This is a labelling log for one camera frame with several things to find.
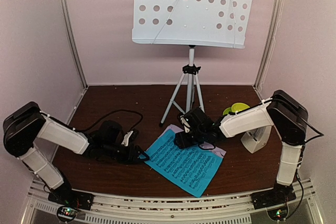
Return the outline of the green bowl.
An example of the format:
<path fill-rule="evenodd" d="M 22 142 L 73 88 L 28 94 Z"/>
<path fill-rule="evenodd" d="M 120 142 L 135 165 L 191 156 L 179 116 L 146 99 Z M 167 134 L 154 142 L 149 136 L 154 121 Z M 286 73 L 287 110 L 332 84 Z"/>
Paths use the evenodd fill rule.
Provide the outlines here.
<path fill-rule="evenodd" d="M 237 102 L 230 107 L 230 113 L 238 113 L 249 108 L 250 108 L 249 105 L 242 102 Z"/>

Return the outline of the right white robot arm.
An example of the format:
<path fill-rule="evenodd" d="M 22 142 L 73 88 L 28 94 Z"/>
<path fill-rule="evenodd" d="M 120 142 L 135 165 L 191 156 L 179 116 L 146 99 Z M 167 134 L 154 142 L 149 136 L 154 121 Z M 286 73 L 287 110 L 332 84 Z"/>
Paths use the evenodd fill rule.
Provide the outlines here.
<path fill-rule="evenodd" d="M 214 145 L 242 134 L 244 147 L 254 153 L 263 148 L 274 127 L 282 142 L 279 170 L 274 187 L 253 193 L 251 199 L 255 209 L 285 204 L 296 198 L 293 180 L 303 159 L 303 150 L 309 142 L 307 128 L 324 134 L 308 122 L 308 111 L 299 102 L 282 90 L 277 90 L 267 100 L 239 112 L 229 112 L 216 121 L 211 120 L 201 108 L 194 108 L 179 116 L 184 131 L 175 135 L 174 144 L 185 149 L 201 146 L 204 142 Z"/>

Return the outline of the aluminium frame post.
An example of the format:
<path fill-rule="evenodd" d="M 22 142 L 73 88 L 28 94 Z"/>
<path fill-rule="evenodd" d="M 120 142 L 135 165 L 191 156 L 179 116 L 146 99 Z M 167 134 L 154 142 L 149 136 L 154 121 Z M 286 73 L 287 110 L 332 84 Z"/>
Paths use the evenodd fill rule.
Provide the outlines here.
<path fill-rule="evenodd" d="M 74 31 L 71 25 L 71 19 L 70 19 L 67 0 L 60 0 L 60 4 L 61 4 L 61 9 L 62 9 L 63 19 L 65 22 L 67 39 L 69 42 L 69 47 L 70 47 L 71 55 L 72 55 L 72 58 L 75 64 L 75 68 L 78 73 L 82 88 L 87 89 L 88 84 L 87 84 L 87 80 L 86 80 L 86 77 L 83 71 L 80 58 L 79 58 L 78 49 L 77 49 L 75 36 L 74 36 Z"/>
<path fill-rule="evenodd" d="M 271 61 L 272 52 L 275 46 L 275 36 L 277 28 L 280 24 L 281 14 L 283 9 L 284 0 L 274 0 L 270 25 L 268 29 L 268 34 L 266 38 L 266 44 L 263 50 L 261 63 L 259 66 L 259 70 L 257 73 L 256 81 L 254 84 L 254 88 L 258 93 L 261 93 L 263 84 L 266 79 L 266 74 L 269 68 L 269 64 Z"/>

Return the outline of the lilac sheet music page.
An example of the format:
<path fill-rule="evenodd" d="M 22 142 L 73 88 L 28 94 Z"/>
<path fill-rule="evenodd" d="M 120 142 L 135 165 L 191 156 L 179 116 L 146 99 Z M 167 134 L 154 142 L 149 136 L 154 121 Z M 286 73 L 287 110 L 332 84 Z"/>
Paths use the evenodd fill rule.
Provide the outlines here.
<path fill-rule="evenodd" d="M 163 131 L 163 133 L 160 135 L 160 137 L 163 136 L 165 134 L 165 132 L 168 131 L 168 130 L 172 130 L 174 133 L 184 132 L 184 130 L 182 128 L 180 128 L 179 126 L 176 126 L 174 124 L 170 124 Z M 221 157 L 221 158 L 223 158 L 226 154 L 225 150 L 223 150 L 219 147 L 216 147 L 215 145 L 207 143 L 207 142 L 204 142 L 204 143 L 200 144 L 199 148 L 202 149 L 202 150 L 208 150 L 208 151 L 212 152 L 213 154 L 215 154 L 215 155 L 217 155 L 218 157 Z"/>

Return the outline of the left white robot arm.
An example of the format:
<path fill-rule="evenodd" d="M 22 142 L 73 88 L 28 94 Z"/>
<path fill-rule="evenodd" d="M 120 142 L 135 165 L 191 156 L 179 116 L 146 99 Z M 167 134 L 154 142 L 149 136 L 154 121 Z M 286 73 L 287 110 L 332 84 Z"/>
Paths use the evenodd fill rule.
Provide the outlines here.
<path fill-rule="evenodd" d="M 36 102 L 28 102 L 3 122 L 6 151 L 21 160 L 49 189 L 48 199 L 75 209 L 90 209 L 93 194 L 72 189 L 68 179 L 38 149 L 37 138 L 47 140 L 87 158 L 110 157 L 121 164 L 138 164 L 149 156 L 133 144 L 138 130 L 122 126 L 105 116 L 97 120 L 98 130 L 78 130 L 43 112 Z"/>

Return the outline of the left aluminium frame post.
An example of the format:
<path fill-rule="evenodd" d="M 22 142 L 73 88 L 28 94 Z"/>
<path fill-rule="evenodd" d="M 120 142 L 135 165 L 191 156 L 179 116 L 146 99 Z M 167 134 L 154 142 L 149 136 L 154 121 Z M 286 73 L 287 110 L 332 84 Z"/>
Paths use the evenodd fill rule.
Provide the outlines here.
<path fill-rule="evenodd" d="M 71 19 L 70 19 L 67 0 L 60 0 L 60 4 L 61 4 L 61 9 L 62 9 L 63 19 L 65 22 L 67 39 L 69 42 L 69 47 L 70 47 L 71 55 L 72 55 L 72 58 L 75 64 L 75 68 L 78 73 L 82 88 L 87 89 L 88 84 L 87 84 L 87 80 L 86 80 L 86 77 L 83 71 L 80 58 L 79 58 L 78 49 L 77 49 L 75 36 L 74 36 L 74 31 L 71 25 Z"/>

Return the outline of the white perforated music stand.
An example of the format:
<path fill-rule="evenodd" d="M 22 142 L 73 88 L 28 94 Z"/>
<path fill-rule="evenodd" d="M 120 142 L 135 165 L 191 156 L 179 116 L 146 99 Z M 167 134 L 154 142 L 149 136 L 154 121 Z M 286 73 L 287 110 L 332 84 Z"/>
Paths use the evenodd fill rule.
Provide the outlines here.
<path fill-rule="evenodd" d="M 185 113 L 202 101 L 197 46 L 243 49 L 252 0 L 134 0 L 132 41 L 137 44 L 187 45 Z"/>

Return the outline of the blue sheet music page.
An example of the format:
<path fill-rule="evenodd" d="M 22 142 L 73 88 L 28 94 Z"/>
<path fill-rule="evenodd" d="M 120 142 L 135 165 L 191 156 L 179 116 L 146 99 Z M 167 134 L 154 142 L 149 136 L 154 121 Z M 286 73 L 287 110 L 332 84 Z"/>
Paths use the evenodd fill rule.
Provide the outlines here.
<path fill-rule="evenodd" d="M 179 149 L 174 144 L 175 134 L 168 130 L 145 152 L 150 160 L 145 163 L 167 180 L 194 197 L 201 197 L 217 173 L 223 158 L 197 145 Z"/>

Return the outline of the white metronome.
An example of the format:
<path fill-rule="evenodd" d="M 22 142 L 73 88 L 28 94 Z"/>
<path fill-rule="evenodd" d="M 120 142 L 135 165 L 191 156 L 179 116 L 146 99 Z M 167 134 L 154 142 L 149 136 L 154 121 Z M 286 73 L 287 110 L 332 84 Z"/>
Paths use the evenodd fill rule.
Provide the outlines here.
<path fill-rule="evenodd" d="M 241 143 L 247 151 L 255 153 L 266 146 L 272 126 L 260 127 L 255 130 L 245 132 L 241 138 Z"/>

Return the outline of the front aluminium rail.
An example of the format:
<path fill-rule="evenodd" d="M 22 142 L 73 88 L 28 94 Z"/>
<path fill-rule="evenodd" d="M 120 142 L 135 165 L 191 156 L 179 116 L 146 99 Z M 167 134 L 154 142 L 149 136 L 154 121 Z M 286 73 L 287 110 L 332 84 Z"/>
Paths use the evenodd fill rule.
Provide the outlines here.
<path fill-rule="evenodd" d="M 325 223 L 311 180 L 302 182 L 304 196 L 295 213 L 286 221 L 272 220 L 274 210 L 284 205 L 256 209 L 251 194 L 193 197 L 136 197 L 93 194 L 90 210 L 81 210 L 70 223 Z M 48 201 L 44 184 L 34 179 L 20 223 L 62 223 L 56 217 L 60 204 Z"/>

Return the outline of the right aluminium frame post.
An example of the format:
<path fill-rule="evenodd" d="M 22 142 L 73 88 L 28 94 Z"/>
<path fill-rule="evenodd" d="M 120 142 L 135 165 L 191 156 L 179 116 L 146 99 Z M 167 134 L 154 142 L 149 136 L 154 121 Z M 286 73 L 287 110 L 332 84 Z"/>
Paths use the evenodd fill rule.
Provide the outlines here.
<path fill-rule="evenodd" d="M 272 52 L 275 46 L 275 36 L 277 28 L 280 24 L 281 14 L 283 9 L 284 0 L 274 0 L 270 25 L 268 29 L 268 34 L 266 38 L 266 44 L 263 50 L 261 63 L 259 66 L 259 70 L 257 73 L 256 81 L 254 84 L 254 88 L 258 93 L 261 93 L 263 84 L 266 79 L 266 74 L 269 68 L 269 64 L 271 61 Z"/>

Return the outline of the green saucer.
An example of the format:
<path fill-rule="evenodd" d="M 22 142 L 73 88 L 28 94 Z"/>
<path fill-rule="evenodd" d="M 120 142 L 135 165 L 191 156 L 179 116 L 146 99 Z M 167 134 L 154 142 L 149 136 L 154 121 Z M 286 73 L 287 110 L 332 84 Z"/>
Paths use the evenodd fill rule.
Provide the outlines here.
<path fill-rule="evenodd" d="M 228 107 L 228 108 L 226 108 L 224 111 L 223 111 L 223 115 L 229 115 L 229 114 L 231 114 L 232 113 L 232 109 L 231 109 L 231 107 Z"/>

